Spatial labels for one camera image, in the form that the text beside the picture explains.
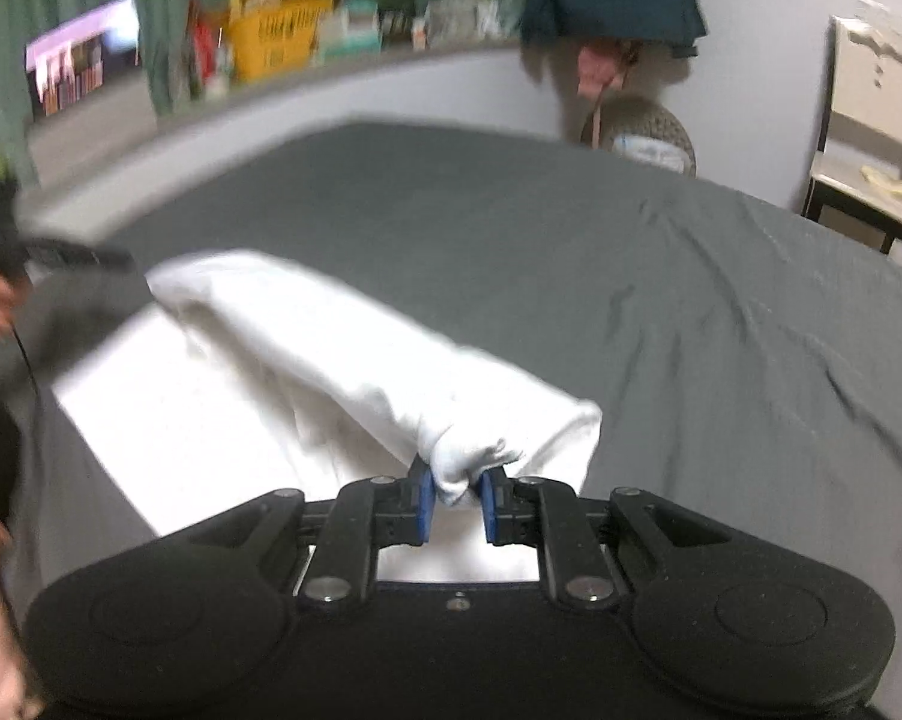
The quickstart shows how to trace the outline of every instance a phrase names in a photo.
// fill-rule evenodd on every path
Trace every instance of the metal screw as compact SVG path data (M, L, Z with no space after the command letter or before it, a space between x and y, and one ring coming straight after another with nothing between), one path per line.
M454 598L447 603L448 611L467 611L471 608L471 602L467 600L464 593L456 592Z
M610 581L601 577L574 577L564 585L564 589L573 598L588 604L606 601L614 595L614 586Z
M312 601L332 604L351 593L351 583L340 577L315 577L304 586L304 594Z

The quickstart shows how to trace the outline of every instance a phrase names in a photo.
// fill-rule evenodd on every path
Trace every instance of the black cable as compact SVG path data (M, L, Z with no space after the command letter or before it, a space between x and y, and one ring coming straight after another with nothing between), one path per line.
M23 341L20 340L20 335L17 333L17 327L11 325L11 330L14 333L14 340L17 342L17 348L20 349L20 355L23 357L25 361L25 366L27 368L27 376L30 379L31 388L34 389L34 396L38 400L38 403L41 401L41 388L38 386L37 377L34 375L34 368L31 367L30 357L27 356L27 350L25 349L25 345Z

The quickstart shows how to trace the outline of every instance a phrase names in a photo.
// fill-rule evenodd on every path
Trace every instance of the white chair back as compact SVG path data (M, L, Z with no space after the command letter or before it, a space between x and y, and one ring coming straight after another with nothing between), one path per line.
M902 37L835 20L831 111L902 145Z

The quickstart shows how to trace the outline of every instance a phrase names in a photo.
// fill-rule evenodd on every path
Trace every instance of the yellow basket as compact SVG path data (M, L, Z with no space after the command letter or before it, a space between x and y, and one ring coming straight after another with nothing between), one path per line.
M238 78L255 81L307 65L317 20L333 7L334 0L285 0L234 20L227 34Z

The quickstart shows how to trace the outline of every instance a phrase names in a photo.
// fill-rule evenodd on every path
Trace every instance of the white towel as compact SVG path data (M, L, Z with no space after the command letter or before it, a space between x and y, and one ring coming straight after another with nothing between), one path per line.
M209 310L266 368L331 396L402 463L420 453L445 503L501 464L584 482L601 427L594 403L346 284L248 251L172 260L147 281L164 308Z

